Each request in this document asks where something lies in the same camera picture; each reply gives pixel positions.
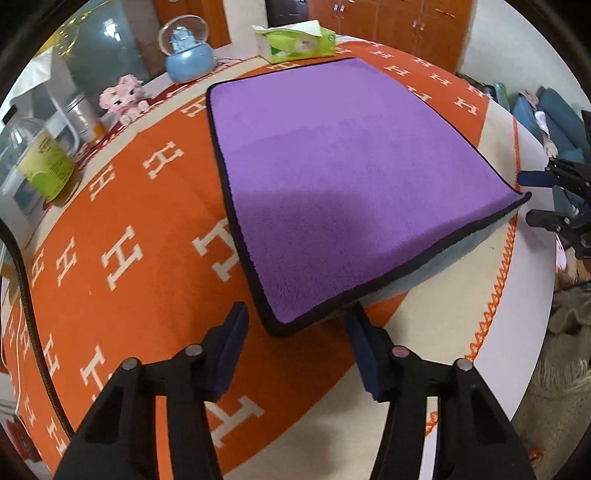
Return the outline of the purple and grey towel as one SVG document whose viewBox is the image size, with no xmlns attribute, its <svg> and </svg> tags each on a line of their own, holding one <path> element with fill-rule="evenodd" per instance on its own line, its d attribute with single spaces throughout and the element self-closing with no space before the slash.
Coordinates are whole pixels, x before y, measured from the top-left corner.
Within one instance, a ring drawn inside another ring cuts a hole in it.
<svg viewBox="0 0 591 480">
<path fill-rule="evenodd" d="M 219 82 L 205 100 L 229 229 L 276 337 L 425 282 L 529 199 L 359 58 Z"/>
</svg>

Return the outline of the blue sofa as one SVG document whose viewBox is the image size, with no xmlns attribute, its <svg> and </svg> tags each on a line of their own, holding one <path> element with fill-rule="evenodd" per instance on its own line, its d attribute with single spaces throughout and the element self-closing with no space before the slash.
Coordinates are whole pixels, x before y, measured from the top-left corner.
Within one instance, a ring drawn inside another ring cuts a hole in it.
<svg viewBox="0 0 591 480">
<path fill-rule="evenodd" d="M 588 129 L 581 115 L 554 89 L 522 91 L 512 100 L 514 117 L 543 145 L 550 159 L 590 163 Z"/>
</svg>

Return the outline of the orange H-pattern tablecloth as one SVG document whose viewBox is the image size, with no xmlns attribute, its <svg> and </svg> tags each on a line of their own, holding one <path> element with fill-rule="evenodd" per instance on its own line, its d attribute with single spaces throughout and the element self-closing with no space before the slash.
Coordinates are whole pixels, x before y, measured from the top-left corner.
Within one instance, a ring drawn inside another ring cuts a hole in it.
<svg viewBox="0 0 591 480">
<path fill-rule="evenodd" d="M 519 124 L 483 93 L 435 65 L 383 46 L 349 41 L 359 57 L 453 123 L 515 184 Z M 342 320 L 287 339 L 270 337 L 253 312 L 228 230 L 205 110 L 217 81 L 314 65 L 259 57 L 173 87 L 145 116 L 90 157 L 76 196 L 50 208 L 25 259 L 46 361 L 75 428 L 119 363 L 167 359 L 249 305 L 249 336 L 230 389 L 206 404 L 228 479 L 369 479 L 387 405 L 363 391 Z M 423 358 L 476 360 L 497 316 L 514 256 L 517 218 L 469 255 L 408 294 L 368 308 Z M 68 439 L 38 371 L 24 313 L 2 305 L 2 356 L 17 416 L 50 475 Z"/>
</svg>

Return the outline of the green label glass bottle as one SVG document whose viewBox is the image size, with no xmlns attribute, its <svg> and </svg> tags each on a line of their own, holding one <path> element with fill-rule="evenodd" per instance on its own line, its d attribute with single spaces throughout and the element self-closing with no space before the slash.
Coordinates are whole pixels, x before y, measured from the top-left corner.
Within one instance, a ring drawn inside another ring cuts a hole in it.
<svg viewBox="0 0 591 480">
<path fill-rule="evenodd" d="M 44 122 L 25 116 L 16 105 L 10 106 L 2 123 L 1 138 L 10 167 L 46 202 L 63 206 L 79 184 L 75 162 Z"/>
</svg>

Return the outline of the green tissue box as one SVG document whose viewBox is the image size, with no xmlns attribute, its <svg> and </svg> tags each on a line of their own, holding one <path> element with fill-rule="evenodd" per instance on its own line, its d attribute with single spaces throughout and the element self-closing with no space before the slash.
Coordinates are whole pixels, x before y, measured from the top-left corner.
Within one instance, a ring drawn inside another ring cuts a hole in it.
<svg viewBox="0 0 591 480">
<path fill-rule="evenodd" d="M 270 64 L 329 57 L 335 54 L 337 34 L 318 20 L 273 28 L 252 25 L 259 56 Z"/>
</svg>

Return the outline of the small metal can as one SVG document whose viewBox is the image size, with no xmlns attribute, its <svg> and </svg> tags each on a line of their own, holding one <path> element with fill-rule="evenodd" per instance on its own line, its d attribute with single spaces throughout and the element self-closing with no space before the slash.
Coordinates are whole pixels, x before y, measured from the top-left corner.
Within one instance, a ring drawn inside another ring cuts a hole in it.
<svg viewBox="0 0 591 480">
<path fill-rule="evenodd" d="M 77 93 L 67 106 L 67 116 L 85 144 L 93 146 L 106 134 L 105 127 L 84 93 Z"/>
</svg>

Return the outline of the pink plush toy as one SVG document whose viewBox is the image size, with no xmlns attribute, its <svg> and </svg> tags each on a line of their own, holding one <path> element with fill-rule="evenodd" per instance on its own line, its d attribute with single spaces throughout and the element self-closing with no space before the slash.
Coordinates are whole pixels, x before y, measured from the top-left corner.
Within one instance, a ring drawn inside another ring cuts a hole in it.
<svg viewBox="0 0 591 480">
<path fill-rule="evenodd" d="M 126 127 L 149 110 L 142 82 L 134 75 L 122 76 L 115 86 L 106 88 L 98 98 L 99 106 L 119 118 Z"/>
</svg>

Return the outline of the wooden sliding glass door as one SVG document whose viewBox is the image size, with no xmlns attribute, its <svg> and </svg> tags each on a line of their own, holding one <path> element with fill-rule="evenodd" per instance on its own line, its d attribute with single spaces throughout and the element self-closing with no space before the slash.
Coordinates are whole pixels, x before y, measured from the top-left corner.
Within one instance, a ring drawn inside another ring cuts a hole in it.
<svg viewBox="0 0 591 480">
<path fill-rule="evenodd" d="M 98 97 L 125 74 L 146 83 L 164 72 L 165 55 L 157 41 L 160 28 L 185 14 L 204 19 L 208 43 L 230 43 L 221 1 L 110 0 L 88 1 L 71 15 L 40 48 L 52 47 L 64 60 L 78 91 L 98 113 Z"/>
</svg>

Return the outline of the blue snow globe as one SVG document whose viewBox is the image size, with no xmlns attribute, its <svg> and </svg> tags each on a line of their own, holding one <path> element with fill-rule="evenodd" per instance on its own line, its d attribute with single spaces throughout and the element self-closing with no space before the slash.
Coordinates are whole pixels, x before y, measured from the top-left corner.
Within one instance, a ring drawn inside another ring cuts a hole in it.
<svg viewBox="0 0 591 480">
<path fill-rule="evenodd" d="M 216 59 L 208 34 L 204 19 L 192 14 L 175 17 L 161 27 L 158 45 L 173 83 L 185 84 L 214 71 Z"/>
</svg>

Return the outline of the wooden cabinet wall unit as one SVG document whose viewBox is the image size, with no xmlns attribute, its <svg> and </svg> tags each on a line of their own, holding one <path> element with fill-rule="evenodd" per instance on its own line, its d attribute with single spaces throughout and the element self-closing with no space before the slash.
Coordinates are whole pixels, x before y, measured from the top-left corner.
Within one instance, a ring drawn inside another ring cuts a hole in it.
<svg viewBox="0 0 591 480">
<path fill-rule="evenodd" d="M 394 47 L 454 73 L 473 7 L 472 0 L 318 0 L 308 2 L 308 18 L 335 33 Z"/>
</svg>

